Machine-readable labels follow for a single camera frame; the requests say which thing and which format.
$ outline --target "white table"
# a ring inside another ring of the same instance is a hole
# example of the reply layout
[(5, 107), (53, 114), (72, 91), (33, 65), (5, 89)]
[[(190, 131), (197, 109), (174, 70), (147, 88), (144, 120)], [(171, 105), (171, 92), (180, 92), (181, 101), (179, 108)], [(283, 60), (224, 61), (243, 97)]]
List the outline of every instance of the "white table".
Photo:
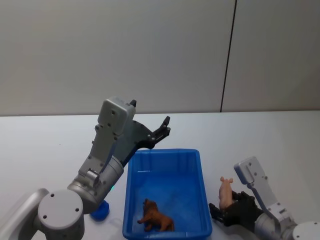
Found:
[[(169, 114), (171, 134), (157, 148), (200, 151), (207, 200), (218, 204), (221, 175), (245, 190), (235, 163), (256, 156), (278, 200), (298, 223), (320, 220), (320, 111)], [(165, 114), (135, 119), (151, 130)], [(23, 193), (65, 189), (77, 175), (95, 136), (96, 115), (0, 117), (0, 218)], [(127, 167), (106, 200), (110, 214), (96, 223), (85, 216), (84, 240), (121, 240)], [(254, 240), (240, 227), (212, 222), (214, 240)], [(35, 240), (44, 240), (38, 232)]]

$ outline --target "brown toy dog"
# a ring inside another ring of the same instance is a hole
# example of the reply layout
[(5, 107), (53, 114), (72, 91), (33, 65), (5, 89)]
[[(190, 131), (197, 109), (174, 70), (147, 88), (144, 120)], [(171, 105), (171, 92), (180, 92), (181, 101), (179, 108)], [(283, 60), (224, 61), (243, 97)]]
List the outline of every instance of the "brown toy dog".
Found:
[(219, 189), (219, 208), (220, 210), (225, 210), (227, 207), (229, 207), (231, 204), (234, 203), (232, 199), (232, 189), (231, 185), (234, 182), (233, 178), (225, 179), (223, 176), (220, 178), (221, 186)]
[(170, 217), (160, 213), (156, 202), (148, 199), (145, 199), (143, 203), (143, 218), (137, 222), (138, 224), (147, 223), (144, 228), (146, 232), (151, 231), (153, 226), (160, 227), (159, 232), (175, 230), (174, 221)]

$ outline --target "blue tray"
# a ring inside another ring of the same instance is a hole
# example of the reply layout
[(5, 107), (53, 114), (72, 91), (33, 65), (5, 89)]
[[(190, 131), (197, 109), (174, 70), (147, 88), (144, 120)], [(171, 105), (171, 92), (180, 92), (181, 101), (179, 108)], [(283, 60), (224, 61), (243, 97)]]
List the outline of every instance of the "blue tray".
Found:
[[(145, 199), (174, 221), (175, 231), (144, 231)], [(128, 165), (123, 236), (130, 240), (204, 240), (212, 233), (200, 154), (194, 149), (137, 151)]]

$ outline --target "gray wall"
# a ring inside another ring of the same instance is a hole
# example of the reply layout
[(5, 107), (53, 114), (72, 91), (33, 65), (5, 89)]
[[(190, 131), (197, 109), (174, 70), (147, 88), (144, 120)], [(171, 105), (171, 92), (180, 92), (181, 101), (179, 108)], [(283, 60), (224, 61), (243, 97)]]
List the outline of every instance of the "gray wall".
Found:
[(320, 109), (320, 1), (237, 1), (225, 79), (234, 7), (2, 0), (0, 116)]

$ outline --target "blue plastic bin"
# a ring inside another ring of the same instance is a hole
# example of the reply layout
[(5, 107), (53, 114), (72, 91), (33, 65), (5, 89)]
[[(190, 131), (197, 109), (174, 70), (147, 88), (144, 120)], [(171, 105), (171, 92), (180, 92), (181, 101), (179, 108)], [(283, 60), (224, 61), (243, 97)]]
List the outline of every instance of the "blue plastic bin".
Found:
[[(145, 199), (174, 221), (175, 231), (144, 231)], [(194, 149), (137, 151), (128, 165), (123, 236), (130, 240), (204, 240), (212, 233), (200, 154)]]

